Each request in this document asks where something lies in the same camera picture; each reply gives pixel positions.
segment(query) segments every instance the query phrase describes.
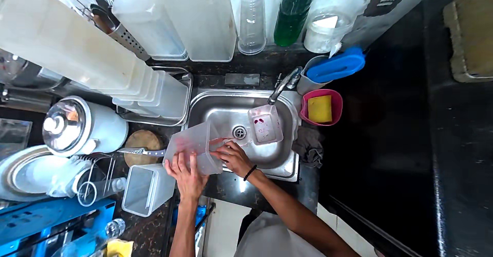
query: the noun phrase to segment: person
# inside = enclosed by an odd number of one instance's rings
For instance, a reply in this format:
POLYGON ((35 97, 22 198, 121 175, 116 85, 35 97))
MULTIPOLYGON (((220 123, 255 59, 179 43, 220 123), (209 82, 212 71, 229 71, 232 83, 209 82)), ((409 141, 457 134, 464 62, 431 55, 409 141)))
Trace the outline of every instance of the person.
MULTIPOLYGON (((278 216, 263 212, 246 229, 235 257, 359 256, 324 221, 299 201, 270 181, 253 165, 243 149, 233 141, 211 152, 226 166, 254 185, 278 216)), ((208 176, 197 170, 196 154, 190 154, 190 169, 184 153, 165 161, 168 174, 176 179, 181 201, 170 257, 195 257, 195 213, 208 176)))

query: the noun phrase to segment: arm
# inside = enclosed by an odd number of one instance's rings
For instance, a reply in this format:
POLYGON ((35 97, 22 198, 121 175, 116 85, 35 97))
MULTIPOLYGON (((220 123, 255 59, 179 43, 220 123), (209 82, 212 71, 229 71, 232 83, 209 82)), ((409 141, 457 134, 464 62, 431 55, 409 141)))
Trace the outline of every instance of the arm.
POLYGON ((195 214, 208 180, 208 176, 199 174, 196 157, 195 153, 190 154, 190 169, 185 165, 183 153, 175 154, 172 164, 165 161, 166 172, 176 179, 180 191, 178 220, 169 257, 195 257, 195 214))
MULTIPOLYGON (((242 178, 253 166, 243 149, 232 141, 211 154, 228 162, 226 166, 242 178)), ((260 170, 253 171, 247 180, 259 189, 289 230, 324 255, 358 256, 324 221, 270 181, 260 170)))

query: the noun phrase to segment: sink basin rim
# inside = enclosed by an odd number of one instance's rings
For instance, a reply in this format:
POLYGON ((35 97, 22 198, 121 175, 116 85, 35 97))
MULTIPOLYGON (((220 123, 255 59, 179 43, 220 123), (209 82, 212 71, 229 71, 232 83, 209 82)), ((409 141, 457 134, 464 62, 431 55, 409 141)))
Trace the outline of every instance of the sink basin rim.
MULTIPOLYGON (((189 114, 193 110, 195 104, 200 102, 201 99, 208 96, 242 96, 242 97, 256 97, 256 98, 265 98, 265 103, 267 104, 268 97, 272 94, 273 90, 226 90, 226 89, 195 89, 192 94, 192 101, 190 102, 189 114)), ((301 119, 298 116, 299 110, 301 108, 301 99, 302 97, 295 91, 285 90, 283 91, 278 101, 287 106, 290 110, 292 116, 292 129, 291 140, 296 140, 298 126, 301 125, 301 119)), ((188 128, 190 115, 188 116, 187 122, 182 126, 182 130, 188 128)), ((291 150, 288 161, 286 161, 283 165, 274 168, 274 169, 262 169, 262 172, 267 175, 268 178, 279 179, 288 182, 296 182, 298 181, 299 175, 299 155, 291 150), (279 175, 280 170, 285 169, 288 166, 293 166, 292 173, 289 176, 281 176, 279 175)), ((223 171, 231 172, 225 166, 223 167, 223 171)))

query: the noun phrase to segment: green dish soap bottle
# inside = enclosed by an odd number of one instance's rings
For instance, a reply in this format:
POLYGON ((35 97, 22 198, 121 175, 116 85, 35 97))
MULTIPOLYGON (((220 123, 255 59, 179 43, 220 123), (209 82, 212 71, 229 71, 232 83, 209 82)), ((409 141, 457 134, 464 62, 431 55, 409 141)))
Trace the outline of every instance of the green dish soap bottle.
POLYGON ((274 29, 274 42, 289 46, 296 42, 305 25, 312 0, 281 0, 274 29))

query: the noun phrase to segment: gray rag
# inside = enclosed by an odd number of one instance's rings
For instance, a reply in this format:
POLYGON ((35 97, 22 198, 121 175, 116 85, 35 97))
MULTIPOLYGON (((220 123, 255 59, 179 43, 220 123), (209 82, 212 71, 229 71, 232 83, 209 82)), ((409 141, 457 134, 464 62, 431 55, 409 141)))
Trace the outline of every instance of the gray rag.
POLYGON ((325 139, 318 130, 300 126, 298 138, 293 141, 291 149, 300 155, 300 163, 308 167, 322 167, 324 148, 321 142, 325 139))

